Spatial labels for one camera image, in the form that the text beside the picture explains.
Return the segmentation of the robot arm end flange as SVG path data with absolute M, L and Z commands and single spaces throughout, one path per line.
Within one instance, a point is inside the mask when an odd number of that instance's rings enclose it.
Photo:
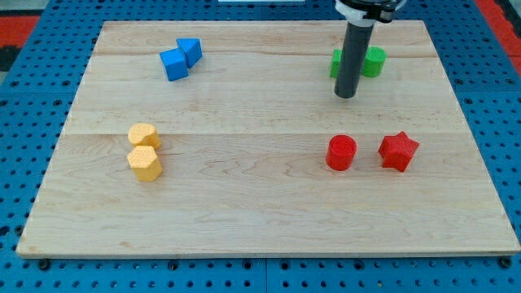
M 335 0 L 335 9 L 349 24 L 368 28 L 376 22 L 388 24 L 407 0 Z

